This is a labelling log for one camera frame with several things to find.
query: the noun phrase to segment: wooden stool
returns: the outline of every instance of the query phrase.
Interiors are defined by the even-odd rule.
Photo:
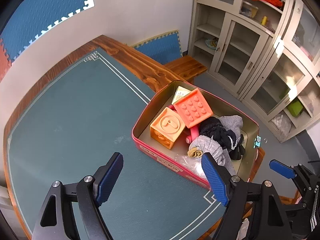
[[[165,64],[165,66],[191,84],[193,84],[193,79],[196,76],[206,72],[208,69],[188,55],[171,61]]]

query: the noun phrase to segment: black cloth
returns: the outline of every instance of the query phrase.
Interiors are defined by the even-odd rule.
[[[245,154],[245,149],[242,146],[243,139],[244,139],[243,134],[241,134],[240,140],[239,140],[236,148],[229,152],[229,156],[230,156],[231,160],[241,160],[241,155]]]
[[[232,130],[227,131],[220,120],[213,116],[200,123],[199,132],[200,135],[207,136],[218,142],[222,149],[231,149],[231,147],[236,144],[235,133]]]

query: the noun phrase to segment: orange toy cube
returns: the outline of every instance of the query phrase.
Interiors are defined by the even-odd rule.
[[[199,89],[191,91],[175,102],[173,106],[188,128],[213,115],[213,111]]]
[[[150,134],[153,139],[171,150],[185,127],[181,117],[166,107],[150,125]]]

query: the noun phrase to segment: blue gripper pad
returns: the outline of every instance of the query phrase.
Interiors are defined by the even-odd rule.
[[[294,169],[288,167],[287,165],[273,159],[269,163],[270,169],[274,170],[275,172],[279,173],[280,175],[286,177],[287,179],[293,179],[296,176]]]
[[[211,156],[210,153],[205,153],[202,156],[201,166],[205,176],[207,177],[207,180],[210,184],[210,187],[212,189],[212,192],[214,193],[215,198],[219,202],[221,202],[222,205],[226,207],[229,203],[229,198],[228,198],[229,187],[223,181],[217,169],[224,168],[226,172],[229,174],[229,176],[230,176],[230,173],[227,171],[225,167],[218,166],[218,164],[216,163],[216,161],[214,160],[214,158]]]
[[[96,187],[96,202],[100,207],[102,203],[106,202],[111,194],[111,191],[116,184],[116,181],[123,168],[123,156],[121,153],[114,153],[105,166],[101,166],[95,173],[95,182],[98,183]]]

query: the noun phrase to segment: silver bolt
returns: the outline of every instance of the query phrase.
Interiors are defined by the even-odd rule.
[[[233,181],[233,182],[239,182],[240,181],[240,178],[239,178],[239,176],[232,176],[231,177],[231,180]]]
[[[57,187],[60,185],[60,181],[56,180],[54,183],[52,183],[53,187]]]
[[[272,186],[272,183],[271,183],[271,181],[266,180],[266,181],[264,182],[264,185],[266,185],[267,187],[271,187],[271,186]]]
[[[85,182],[90,182],[92,180],[92,176],[86,176],[84,177]]]

